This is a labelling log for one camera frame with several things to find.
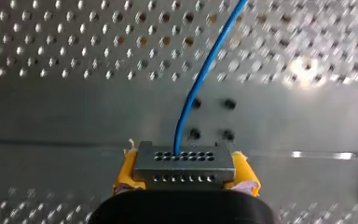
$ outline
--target perforated metal sheet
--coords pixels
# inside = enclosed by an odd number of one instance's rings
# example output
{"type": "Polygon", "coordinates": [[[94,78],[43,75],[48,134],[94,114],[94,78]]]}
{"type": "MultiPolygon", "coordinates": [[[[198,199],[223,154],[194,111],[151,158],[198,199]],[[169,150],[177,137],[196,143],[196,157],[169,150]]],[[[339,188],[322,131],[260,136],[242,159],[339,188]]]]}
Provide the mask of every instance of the perforated metal sheet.
{"type": "MultiPolygon", "coordinates": [[[[192,78],[234,5],[1,0],[0,77],[192,78]]],[[[301,82],[302,57],[314,84],[358,83],[358,1],[250,1],[211,77],[301,82]]]]}

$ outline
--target metal panel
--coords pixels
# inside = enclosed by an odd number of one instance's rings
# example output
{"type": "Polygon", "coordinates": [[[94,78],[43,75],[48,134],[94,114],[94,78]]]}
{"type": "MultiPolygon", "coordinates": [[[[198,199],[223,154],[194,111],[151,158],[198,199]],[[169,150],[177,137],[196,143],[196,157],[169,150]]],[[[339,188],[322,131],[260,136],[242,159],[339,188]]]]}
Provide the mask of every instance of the metal panel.
{"type": "MultiPolygon", "coordinates": [[[[171,144],[234,5],[1,0],[0,140],[171,144]]],[[[358,1],[249,2],[200,99],[200,144],[358,151],[358,1]]]]}

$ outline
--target blue cable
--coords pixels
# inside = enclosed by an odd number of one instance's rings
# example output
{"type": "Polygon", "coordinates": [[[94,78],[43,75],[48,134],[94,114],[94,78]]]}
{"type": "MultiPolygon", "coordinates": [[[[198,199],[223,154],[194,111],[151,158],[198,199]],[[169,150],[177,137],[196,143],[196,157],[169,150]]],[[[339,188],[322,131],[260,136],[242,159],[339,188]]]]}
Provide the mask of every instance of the blue cable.
{"type": "Polygon", "coordinates": [[[175,137],[173,142],[173,154],[176,156],[180,153],[180,143],[182,140],[183,128],[185,127],[185,123],[188,117],[188,114],[191,111],[191,107],[193,105],[194,99],[196,99],[197,93],[199,92],[201,85],[208,75],[209,68],[216,57],[217,53],[219,52],[220,48],[222,47],[223,43],[225,42],[231,28],[233,27],[235,20],[240,15],[243,7],[245,6],[248,0],[239,0],[238,4],[235,6],[234,10],[232,11],[231,15],[228,17],[228,20],[225,26],[222,29],[222,32],[217,37],[216,42],[214,43],[211,51],[208,54],[208,57],[205,60],[205,63],[201,67],[201,70],[197,76],[196,81],[194,82],[193,87],[191,88],[188,96],[186,98],[185,105],[183,106],[182,113],[176,125],[175,137]]]}

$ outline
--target screw hole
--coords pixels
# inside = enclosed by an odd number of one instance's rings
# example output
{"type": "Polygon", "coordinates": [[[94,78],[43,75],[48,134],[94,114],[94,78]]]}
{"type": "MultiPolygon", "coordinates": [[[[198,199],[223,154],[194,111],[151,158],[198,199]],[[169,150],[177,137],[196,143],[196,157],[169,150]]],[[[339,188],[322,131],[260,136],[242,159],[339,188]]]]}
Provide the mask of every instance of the screw hole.
{"type": "MultiPolygon", "coordinates": [[[[198,130],[198,129],[191,129],[191,131],[190,131],[190,138],[191,138],[191,139],[195,139],[195,140],[200,139],[200,138],[201,138],[200,130],[198,130]]],[[[190,156],[195,156],[195,152],[191,152],[191,153],[190,153],[190,156]]]]}
{"type": "Polygon", "coordinates": [[[201,107],[201,100],[199,98],[196,98],[193,102],[193,108],[198,109],[201,107]]]}
{"type": "Polygon", "coordinates": [[[233,99],[226,99],[224,102],[224,107],[229,110],[235,109],[237,103],[233,99]]]}

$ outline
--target metal wall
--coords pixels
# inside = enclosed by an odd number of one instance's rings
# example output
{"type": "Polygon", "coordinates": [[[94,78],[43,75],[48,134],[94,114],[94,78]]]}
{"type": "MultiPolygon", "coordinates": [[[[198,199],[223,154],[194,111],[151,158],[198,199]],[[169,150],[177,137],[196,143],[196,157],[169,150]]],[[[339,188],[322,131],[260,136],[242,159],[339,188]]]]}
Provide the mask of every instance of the metal wall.
{"type": "MultiPolygon", "coordinates": [[[[129,138],[172,144],[235,4],[0,0],[0,189],[105,198],[129,138]]],[[[183,144],[232,142],[269,203],[358,203],[358,1],[251,0],[199,99],[183,144]]]]}

